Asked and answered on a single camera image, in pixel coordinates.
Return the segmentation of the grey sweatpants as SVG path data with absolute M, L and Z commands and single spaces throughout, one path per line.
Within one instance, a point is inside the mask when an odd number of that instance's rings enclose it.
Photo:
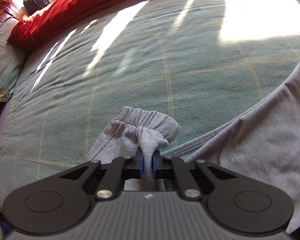
M 290 76 L 262 101 L 211 132 L 175 148 L 169 144 L 179 124 L 157 111 L 123 107 L 102 131 L 86 156 L 108 164 L 140 148 L 145 177 L 129 190 L 154 187 L 150 162 L 155 150 L 186 163 L 203 158 L 231 171 L 285 191 L 294 203 L 287 232 L 300 228 L 300 61 Z

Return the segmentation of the black backpack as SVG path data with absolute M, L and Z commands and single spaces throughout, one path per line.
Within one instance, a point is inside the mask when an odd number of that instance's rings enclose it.
M 29 15 L 34 14 L 38 10 L 42 10 L 49 4 L 49 0 L 23 0 L 24 8 Z

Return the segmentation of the wooden bed frame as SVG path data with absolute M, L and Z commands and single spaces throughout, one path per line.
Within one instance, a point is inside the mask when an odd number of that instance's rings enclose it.
M 20 21 L 25 14 L 10 3 L 0 3 L 0 26 L 9 18 L 15 18 Z

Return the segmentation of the red duvet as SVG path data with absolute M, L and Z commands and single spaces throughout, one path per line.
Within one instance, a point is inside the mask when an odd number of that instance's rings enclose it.
M 23 18 L 12 29 L 8 42 L 23 50 L 37 50 L 85 18 L 127 0 L 55 0 Z

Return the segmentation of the green plaid pillow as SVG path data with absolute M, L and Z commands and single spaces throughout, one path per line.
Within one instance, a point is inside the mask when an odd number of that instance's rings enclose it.
M 5 20 L 0 26 L 0 102 L 7 102 L 27 59 L 29 52 L 7 42 L 13 27 L 18 23 L 15 18 Z

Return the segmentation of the green plaid bed sheet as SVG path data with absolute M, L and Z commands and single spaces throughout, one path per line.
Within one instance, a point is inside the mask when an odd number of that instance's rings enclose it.
M 276 89 L 300 60 L 300 0 L 134 0 L 25 61 L 0 115 L 0 210 L 15 188 L 83 163 L 125 106 L 173 117 L 172 147 Z

